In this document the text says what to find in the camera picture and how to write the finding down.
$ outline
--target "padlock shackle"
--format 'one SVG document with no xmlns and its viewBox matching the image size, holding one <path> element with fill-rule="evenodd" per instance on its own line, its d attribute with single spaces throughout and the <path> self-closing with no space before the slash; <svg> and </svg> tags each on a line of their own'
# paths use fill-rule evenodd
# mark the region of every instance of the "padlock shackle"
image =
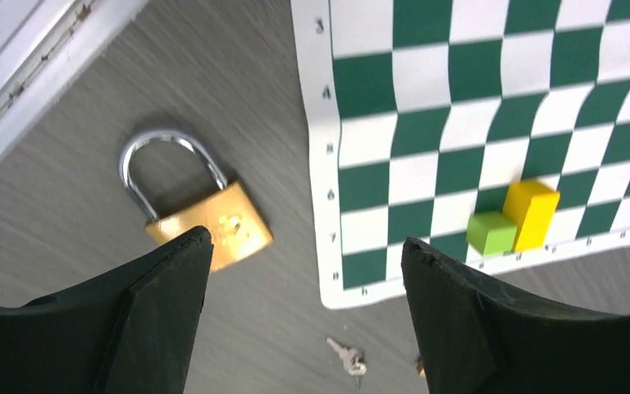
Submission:
<svg viewBox="0 0 630 394">
<path fill-rule="evenodd" d="M 216 162 L 214 162 L 211 155 L 207 152 L 206 148 L 204 148 L 204 145 L 191 135 L 187 135 L 175 129 L 163 128 L 152 129 L 135 135 L 126 143 L 124 149 L 121 151 L 119 173 L 122 185 L 124 185 L 124 188 L 130 193 L 132 199 L 134 199 L 137 205 L 144 211 L 149 221 L 157 222 L 160 217 L 155 208 L 153 208 L 148 199 L 146 199 L 146 196 L 141 193 L 141 190 L 139 190 L 134 180 L 131 179 L 129 164 L 131 157 L 137 150 L 154 141 L 172 142 L 186 148 L 202 160 L 202 163 L 204 163 L 211 172 L 211 176 L 219 189 L 224 190 L 228 186 L 226 175 L 221 171 Z"/>
</svg>

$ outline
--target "wooden table surface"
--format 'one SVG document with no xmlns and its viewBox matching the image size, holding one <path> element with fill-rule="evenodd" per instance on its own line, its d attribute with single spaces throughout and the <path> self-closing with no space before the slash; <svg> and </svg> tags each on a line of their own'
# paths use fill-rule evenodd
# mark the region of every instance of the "wooden table surface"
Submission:
<svg viewBox="0 0 630 394">
<path fill-rule="evenodd" d="M 427 392 L 406 299 L 344 311 L 317 286 L 308 130 L 289 0 L 152 0 L 0 164 L 0 305 L 82 282 L 154 247 L 117 155 L 149 125 L 196 133 L 240 174 L 272 247 L 211 276 L 188 393 L 356 392 L 329 334 L 367 352 L 362 392 Z M 134 174 L 161 213 L 212 192 L 155 144 Z M 506 274 L 541 296 L 630 314 L 630 249 Z"/>
</svg>

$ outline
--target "gold padlock body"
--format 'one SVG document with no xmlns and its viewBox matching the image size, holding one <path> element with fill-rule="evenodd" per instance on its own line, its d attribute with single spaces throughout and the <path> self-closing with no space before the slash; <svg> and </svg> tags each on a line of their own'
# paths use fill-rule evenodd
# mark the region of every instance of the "gold padlock body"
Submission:
<svg viewBox="0 0 630 394">
<path fill-rule="evenodd" d="M 211 233 L 211 272 L 237 263 L 273 241 L 238 181 L 191 207 L 149 223 L 146 231 L 163 245 L 195 226 L 204 226 Z"/>
</svg>

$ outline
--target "yellow rectangular block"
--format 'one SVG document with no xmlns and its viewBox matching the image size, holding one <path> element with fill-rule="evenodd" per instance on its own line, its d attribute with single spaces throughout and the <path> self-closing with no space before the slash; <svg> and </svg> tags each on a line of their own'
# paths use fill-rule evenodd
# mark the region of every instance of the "yellow rectangular block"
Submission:
<svg viewBox="0 0 630 394">
<path fill-rule="evenodd" d="M 529 180 L 509 186 L 502 213 L 517 226 L 514 250 L 539 248 L 559 203 L 559 192 Z"/>
</svg>

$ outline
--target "small silver key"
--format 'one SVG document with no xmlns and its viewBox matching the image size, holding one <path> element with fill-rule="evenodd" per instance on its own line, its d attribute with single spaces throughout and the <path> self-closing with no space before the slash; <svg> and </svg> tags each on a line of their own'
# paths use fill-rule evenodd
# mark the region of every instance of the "small silver key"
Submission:
<svg viewBox="0 0 630 394">
<path fill-rule="evenodd" d="M 339 356 L 344 371 L 356 377 L 356 388 L 361 389 L 361 377 L 368 371 L 366 360 L 363 358 L 363 351 L 338 342 L 332 337 L 326 338 L 327 345 Z"/>
</svg>

